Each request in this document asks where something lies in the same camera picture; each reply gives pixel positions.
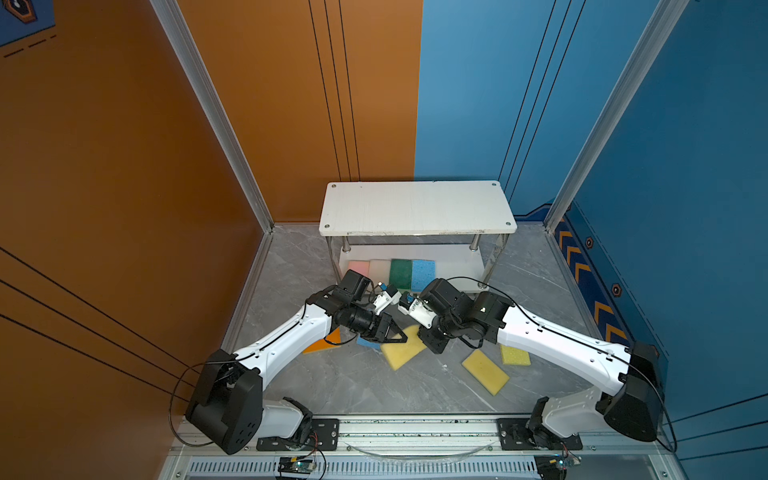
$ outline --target sponge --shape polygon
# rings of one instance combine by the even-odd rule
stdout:
[[[347,271],[352,270],[359,273],[362,276],[368,276],[368,269],[370,264],[365,260],[350,260],[347,265]]]
[[[475,350],[462,362],[466,368],[491,395],[496,395],[509,381],[509,375],[498,368],[483,352]]]
[[[413,260],[411,290],[421,292],[435,279],[434,260]]]
[[[389,269],[389,283],[387,285],[401,290],[410,290],[412,265],[413,262],[411,260],[393,258],[392,266]]]
[[[502,363],[505,365],[531,365],[531,357],[525,350],[502,345]]]
[[[357,344],[361,345],[361,346],[368,346],[368,347],[370,347],[372,349],[375,349],[375,350],[381,350],[382,349],[381,343],[369,342],[368,340],[363,339],[361,336],[357,337]]]
[[[389,366],[392,367],[392,370],[397,370],[405,365],[410,359],[415,357],[417,353],[427,348],[426,345],[424,345],[424,342],[419,338],[418,325],[406,327],[403,329],[403,332],[408,337],[408,341],[405,343],[382,343],[381,346],[384,358],[389,362]]]
[[[333,330],[328,336],[326,336],[329,342],[341,343],[341,329]],[[319,352],[321,350],[335,349],[341,345],[331,345],[326,342],[325,339],[317,340],[312,345],[308,346],[303,353]]]
[[[391,260],[371,260],[371,264],[368,268],[368,278],[371,279],[374,285],[379,282],[388,285],[389,268],[391,265]]]

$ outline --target blue wall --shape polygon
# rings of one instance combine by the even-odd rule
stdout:
[[[557,0],[553,10],[551,1],[425,0],[416,180],[500,179],[502,186],[508,185],[505,191],[517,214],[550,201],[656,4],[656,0]],[[521,110],[540,44],[541,54]],[[541,125],[531,145],[539,119]]]
[[[767,25],[766,2],[689,3],[576,199],[669,352],[672,419],[768,392]],[[677,436],[766,412],[763,397]],[[768,424],[707,435],[678,457],[692,480],[765,478],[766,449],[686,458],[766,439]]]
[[[53,0],[35,0],[32,2],[32,8],[37,20],[24,23],[6,10],[5,6],[0,5],[0,47],[55,25]]]

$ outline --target mounting plate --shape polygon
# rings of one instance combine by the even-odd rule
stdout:
[[[339,420],[338,419],[312,419],[312,431],[317,433],[318,450],[332,452],[336,450],[339,443]],[[312,450],[313,445],[305,445],[299,450],[286,442],[285,439],[278,437],[266,437],[259,439],[256,443],[256,450],[259,452],[298,452],[300,450]]]
[[[496,419],[502,450],[538,450],[528,441],[528,419]]]

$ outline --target orange wall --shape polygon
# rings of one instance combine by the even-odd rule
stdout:
[[[182,362],[203,361],[258,223],[150,3],[66,0],[55,15],[0,48],[0,247]],[[161,390],[183,363],[2,251],[0,280],[160,367],[0,283],[0,314],[154,385],[0,318],[0,384],[15,392],[0,395],[5,476],[154,478],[171,442]]]
[[[331,181],[413,179],[421,1],[179,3],[275,221],[318,221]]]

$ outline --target aluminum frame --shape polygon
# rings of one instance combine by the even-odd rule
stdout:
[[[527,419],[528,413],[487,414],[421,414],[421,415],[315,415],[316,418],[339,420],[339,449],[325,452],[329,461],[339,458],[366,458],[367,452],[380,455],[461,455],[472,452],[471,458],[493,461],[514,461],[546,451],[502,451],[498,440],[496,419]],[[185,420],[179,434],[187,442],[207,441],[199,430]],[[602,430],[582,432],[584,449],[578,453],[588,460],[596,455],[647,455],[658,478],[686,480],[675,455],[664,451],[657,443],[638,442],[614,432]],[[258,452],[253,439],[243,450],[230,456],[239,461],[272,458],[274,452]],[[185,478],[193,458],[221,457],[215,445],[190,448],[174,441],[159,480]]]
[[[248,160],[245,158],[243,148],[237,140],[235,130],[232,128],[230,119],[224,106],[221,103],[219,94],[216,92],[214,83],[208,74],[208,70],[203,62],[203,57],[197,50],[192,32],[190,32],[187,23],[184,21],[184,15],[181,13],[176,0],[150,0],[160,24],[163,25],[165,35],[168,37],[170,45],[176,52],[176,56],[187,74],[187,78],[192,85],[197,100],[200,102],[205,116],[208,118],[211,128],[219,140],[221,149],[230,162],[232,171],[235,173],[240,188],[248,199],[248,204],[253,214],[259,221],[259,225],[264,233],[272,231],[274,221],[266,207],[264,197],[259,190],[253,172],[250,169]]]
[[[603,151],[608,138],[613,134],[632,97],[645,79],[659,51],[669,38],[677,20],[688,5],[688,0],[660,0],[648,24],[637,41],[624,70],[621,72],[611,95],[603,106],[598,120],[592,127],[576,161],[568,172],[558,195],[552,202],[544,226],[549,233],[554,232],[560,219],[568,209],[584,180],[589,175],[594,162]]]

